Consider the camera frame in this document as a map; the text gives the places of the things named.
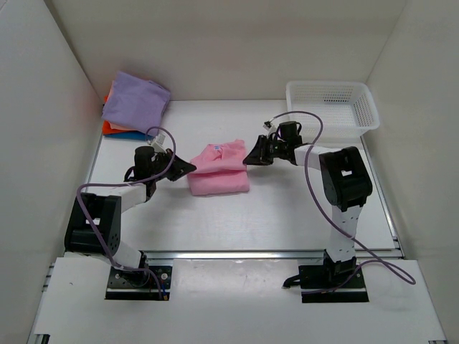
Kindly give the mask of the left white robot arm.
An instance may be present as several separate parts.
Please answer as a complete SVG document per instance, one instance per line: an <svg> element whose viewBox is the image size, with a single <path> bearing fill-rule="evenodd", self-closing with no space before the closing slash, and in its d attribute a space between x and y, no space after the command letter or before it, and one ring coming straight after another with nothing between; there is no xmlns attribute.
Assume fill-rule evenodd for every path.
<svg viewBox="0 0 459 344"><path fill-rule="evenodd" d="M121 216L149 201L159 181L175 182L196 169L171 149L149 145L137 148L134 165L126 171L122 184L90 183L77 190L65 249L105 259L114 269L123 271L133 285L146 283L151 274L146 255L121 239Z"/></svg>

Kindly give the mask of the pink t shirt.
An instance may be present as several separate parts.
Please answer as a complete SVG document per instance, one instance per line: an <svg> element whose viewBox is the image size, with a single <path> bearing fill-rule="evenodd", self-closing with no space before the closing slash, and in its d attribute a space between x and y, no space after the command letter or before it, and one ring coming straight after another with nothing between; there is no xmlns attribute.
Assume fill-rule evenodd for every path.
<svg viewBox="0 0 459 344"><path fill-rule="evenodd" d="M187 175L193 196L212 196L245 193L250 190L245 142L209 144L190 163L196 170Z"/></svg>

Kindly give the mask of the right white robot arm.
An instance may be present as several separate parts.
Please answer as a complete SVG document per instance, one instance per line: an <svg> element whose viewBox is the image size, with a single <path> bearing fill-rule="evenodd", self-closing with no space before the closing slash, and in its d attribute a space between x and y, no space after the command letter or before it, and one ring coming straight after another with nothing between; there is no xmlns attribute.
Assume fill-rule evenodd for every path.
<svg viewBox="0 0 459 344"><path fill-rule="evenodd" d="M331 205L332 229L325 248L321 277L330 287L338 287L356 267L355 241L357 223L366 200L372 194L372 181L359 150L353 146L325 148L303 142L301 124L295 121L273 125L259 135L255 147L245 157L246 166L269 166L276 158L294 166L321 172L323 192Z"/></svg>

